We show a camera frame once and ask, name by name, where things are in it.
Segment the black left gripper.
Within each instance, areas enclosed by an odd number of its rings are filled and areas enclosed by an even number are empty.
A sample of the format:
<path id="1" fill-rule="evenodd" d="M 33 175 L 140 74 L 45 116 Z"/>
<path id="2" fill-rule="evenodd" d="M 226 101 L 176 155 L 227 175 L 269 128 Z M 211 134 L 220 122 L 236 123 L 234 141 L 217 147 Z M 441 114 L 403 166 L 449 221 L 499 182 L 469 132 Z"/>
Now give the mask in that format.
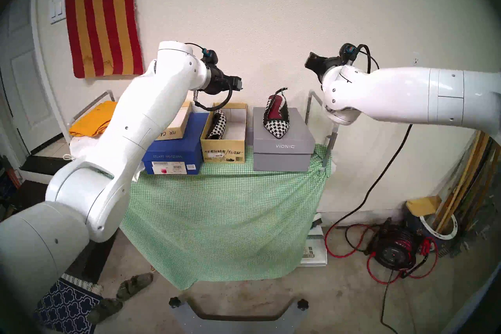
<path id="1" fill-rule="evenodd" d="M 224 91 L 228 91 L 229 96 L 232 91 L 241 91 L 243 89 L 242 79 L 225 75 L 216 65 L 206 63 L 208 80 L 201 88 L 203 92 L 209 95 L 216 95 Z"/>

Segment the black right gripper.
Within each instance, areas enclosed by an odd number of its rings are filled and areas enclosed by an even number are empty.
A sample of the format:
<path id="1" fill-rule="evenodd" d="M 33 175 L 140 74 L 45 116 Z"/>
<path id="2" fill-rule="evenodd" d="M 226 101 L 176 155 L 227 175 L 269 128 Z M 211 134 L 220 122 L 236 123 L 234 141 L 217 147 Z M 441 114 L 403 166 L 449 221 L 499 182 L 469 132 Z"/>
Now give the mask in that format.
<path id="1" fill-rule="evenodd" d="M 343 66 L 340 56 L 327 58 L 314 52 L 310 52 L 305 61 L 305 68 L 315 73 L 320 83 L 323 82 L 324 75 L 329 69 L 340 66 Z"/>

